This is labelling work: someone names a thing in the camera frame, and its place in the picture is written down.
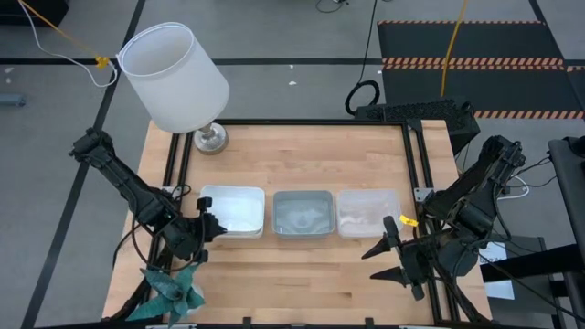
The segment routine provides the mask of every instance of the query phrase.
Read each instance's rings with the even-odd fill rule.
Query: wooden table
[[[423,122],[431,172],[437,188],[449,186],[457,169],[444,122]],[[193,192],[183,211],[196,216],[200,189],[208,184],[259,186],[266,192],[265,229],[260,239],[216,239],[206,244],[209,262],[195,274],[206,305],[189,322],[240,324],[432,324],[428,298],[416,302],[410,288],[369,275],[399,265],[396,252],[370,260],[360,257],[378,239],[283,240],[271,230],[272,196],[280,190],[393,188],[402,213],[414,218],[402,132],[393,126],[227,126],[229,146],[218,155],[192,150],[186,182]],[[420,165],[416,138],[415,158]],[[150,125],[138,174],[159,186],[168,154],[170,133]],[[175,166],[176,179],[178,162]],[[418,170],[420,183],[422,171]],[[130,227],[126,220],[125,231]],[[411,239],[411,230],[401,237]],[[138,235],[143,253],[150,237]],[[175,261],[173,267],[181,265]],[[144,268],[132,243],[121,250],[112,275],[103,315],[118,311],[142,279]],[[458,280],[471,302],[491,317],[479,265]],[[439,287],[443,318],[449,318],[444,288]]]

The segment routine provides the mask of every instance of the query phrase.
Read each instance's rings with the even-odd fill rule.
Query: yellow tag
[[[108,65],[108,63],[110,62],[110,59],[98,56],[97,58],[95,58],[95,61],[98,62],[95,65],[96,67],[98,67],[98,69],[104,69],[106,65]]]
[[[404,215],[400,215],[400,221],[406,225],[410,225],[413,227],[417,227],[419,225],[419,222],[414,220],[414,219],[410,219]]]

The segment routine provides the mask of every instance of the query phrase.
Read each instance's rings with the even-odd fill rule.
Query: white lamp shade
[[[116,56],[156,125],[187,133],[215,120],[229,85],[191,30],[163,23],[133,37]]]

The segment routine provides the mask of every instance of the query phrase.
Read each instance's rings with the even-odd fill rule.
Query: yellow cable
[[[98,69],[103,69],[105,68],[105,66],[108,64],[108,61],[110,61],[109,58],[103,58],[100,56],[100,54],[98,54],[97,51],[89,48],[88,46],[85,46],[84,44],[82,44],[81,42],[77,41],[76,39],[74,39],[73,37],[70,37],[67,33],[61,31],[58,27],[56,27],[55,25],[53,25],[53,23],[51,23],[48,19],[46,19],[45,17],[43,17],[41,14],[39,14],[37,12],[37,10],[35,10],[35,8],[31,7],[30,5],[28,5],[24,0],[18,0],[23,6],[25,6],[30,12],[32,12],[33,14],[35,14],[38,18],[40,18],[43,22],[47,23],[47,25],[49,25],[50,27],[52,27],[54,30],[56,30],[57,32],[59,32],[64,38],[66,38],[67,40],[71,41],[71,43],[73,43],[75,46],[85,50],[86,52],[90,53],[93,55],[93,57],[95,57],[95,60],[98,62],[97,66]]]
[[[468,0],[463,0],[461,12],[459,12],[457,24],[455,24],[455,29],[453,30],[453,35],[451,36],[451,42],[449,42],[449,47],[447,48],[447,55],[445,55],[445,65],[442,67],[441,77],[441,97],[445,95],[445,82],[447,80],[447,68],[449,67],[449,58],[451,57],[451,50],[453,48],[453,44],[455,43],[455,39],[457,38],[457,31],[459,31],[459,25],[463,21],[463,14],[465,14],[465,8],[467,7],[468,2],[469,2]]]

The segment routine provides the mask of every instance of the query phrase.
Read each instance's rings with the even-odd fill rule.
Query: gray floor
[[[585,58],[580,0],[540,0],[566,58]],[[130,23],[136,0],[71,0],[61,27],[114,56]],[[191,28],[213,58],[359,58],[363,56],[372,0],[350,0],[334,14],[319,14],[314,0],[148,0],[138,31],[165,21]],[[330,5],[324,0],[323,6]],[[378,19],[455,19],[461,0],[393,0],[378,3]],[[471,0],[466,18],[532,20],[527,0]],[[74,58],[87,57],[48,29],[39,33],[47,49]],[[379,57],[373,36],[370,57]],[[0,58],[44,58],[26,27],[0,27]],[[103,90],[94,88],[82,69],[72,66],[0,66],[0,92],[24,92],[22,109],[0,110],[0,318],[18,327],[47,256],[77,170],[67,156],[71,143],[89,127]],[[219,68],[231,86],[229,118],[346,118],[343,102],[359,76],[359,66],[226,66]],[[378,66],[366,76],[381,80]],[[108,73],[99,72],[105,81]],[[358,95],[356,104],[369,95]],[[136,168],[148,116],[126,78],[114,94],[104,130],[118,155]],[[545,156],[547,141],[583,135],[582,121],[481,120],[466,165],[476,159],[483,140],[502,134],[523,143],[528,162]],[[463,156],[459,159],[463,165]],[[523,177],[538,184],[553,176],[550,166]],[[572,234],[556,182],[518,200],[501,202],[514,234],[543,236],[549,247],[571,241]],[[58,259],[37,325],[96,321],[111,276],[112,252],[120,237],[126,205],[90,170],[69,234]],[[538,324],[534,314],[494,310],[507,323]]]

